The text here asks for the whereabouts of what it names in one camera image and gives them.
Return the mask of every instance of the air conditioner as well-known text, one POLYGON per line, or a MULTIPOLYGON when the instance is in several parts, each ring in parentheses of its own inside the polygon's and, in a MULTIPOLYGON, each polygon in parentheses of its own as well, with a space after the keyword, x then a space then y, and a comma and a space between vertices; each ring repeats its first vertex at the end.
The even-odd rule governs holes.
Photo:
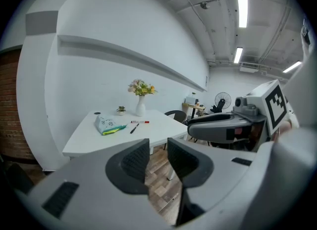
POLYGON ((240 71, 247 73, 255 73, 259 71, 259 65, 242 63, 240 66, 240 71))

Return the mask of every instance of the ceiling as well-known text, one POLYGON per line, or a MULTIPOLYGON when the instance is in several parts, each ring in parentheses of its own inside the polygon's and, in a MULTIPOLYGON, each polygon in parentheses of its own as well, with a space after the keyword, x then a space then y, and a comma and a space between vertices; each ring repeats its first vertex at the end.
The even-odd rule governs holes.
POLYGON ((288 79, 291 73, 282 70, 303 59, 303 13, 293 0, 249 0, 247 28, 238 27, 238 0, 162 1, 188 25, 210 66, 236 66, 239 46, 240 62, 258 63, 264 73, 288 79), (209 9, 201 8, 203 1, 209 9))

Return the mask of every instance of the small potted plant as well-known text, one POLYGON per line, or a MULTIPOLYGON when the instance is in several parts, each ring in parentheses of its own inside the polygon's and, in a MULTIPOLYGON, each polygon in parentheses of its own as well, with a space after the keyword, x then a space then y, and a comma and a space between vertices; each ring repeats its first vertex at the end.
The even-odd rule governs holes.
POLYGON ((124 112, 125 112, 125 107, 124 106, 119 106, 119 108, 117 109, 118 115, 119 116, 123 116, 124 112))

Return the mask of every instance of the brick wall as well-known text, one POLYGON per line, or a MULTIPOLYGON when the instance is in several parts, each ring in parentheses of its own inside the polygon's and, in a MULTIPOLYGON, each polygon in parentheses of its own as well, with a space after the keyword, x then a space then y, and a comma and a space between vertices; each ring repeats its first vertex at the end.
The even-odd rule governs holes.
POLYGON ((0 154, 35 160, 21 128, 16 105, 16 73, 21 50, 0 54, 0 154))

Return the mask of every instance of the floor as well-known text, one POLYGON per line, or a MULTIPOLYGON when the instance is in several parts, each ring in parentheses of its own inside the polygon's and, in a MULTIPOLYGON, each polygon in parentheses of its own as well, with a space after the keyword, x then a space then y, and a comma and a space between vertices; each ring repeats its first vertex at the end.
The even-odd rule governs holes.
MULTIPOLYGON (((199 140, 197 143, 208 146, 206 141, 199 140)), ((34 184, 45 178, 39 165, 19 165, 34 184)), ((146 169, 145 184, 149 187, 149 202, 168 224, 174 225, 178 215, 182 183, 177 175, 171 181, 167 179, 170 168, 167 149, 164 150, 164 145, 156 146, 146 169)))

